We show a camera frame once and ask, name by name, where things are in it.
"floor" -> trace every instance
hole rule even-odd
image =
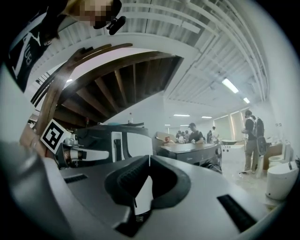
[[[265,204],[269,209],[278,206],[281,201],[268,198],[265,194],[267,189],[267,171],[263,170],[263,159],[260,158],[255,174],[239,174],[244,170],[244,160],[222,161],[223,176],[230,182],[243,188],[256,199]]]

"pants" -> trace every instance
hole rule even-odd
[[[256,139],[247,142],[245,154],[246,154],[245,171],[250,170],[250,168],[252,169],[252,171],[255,171],[257,169],[258,158],[259,158]]]

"wooden staircase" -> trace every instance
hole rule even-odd
[[[68,129],[105,122],[128,107],[165,90],[181,58],[163,52],[144,52],[103,64],[76,79],[65,89],[74,68],[103,53],[132,44],[105,45],[78,50],[33,97],[35,105],[46,94],[36,124],[37,134],[54,118]]]

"white toilet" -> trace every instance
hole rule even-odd
[[[269,157],[269,168],[280,165],[282,163],[289,162],[290,157],[291,157],[291,144],[289,141],[285,140],[282,143],[282,154],[278,156]]]
[[[266,195],[275,200],[284,200],[291,191],[298,172],[299,168],[294,161],[269,168]]]

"ceiling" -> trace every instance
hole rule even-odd
[[[28,89],[42,74],[65,62],[80,47],[132,43],[133,47],[171,53],[184,60],[165,90],[165,124],[173,127],[218,117],[268,97],[265,64],[249,24],[231,0],[122,0],[126,24],[115,36],[66,19],[60,40],[54,40],[36,63]],[[221,82],[228,78],[234,94]],[[187,119],[174,114],[190,114]]]

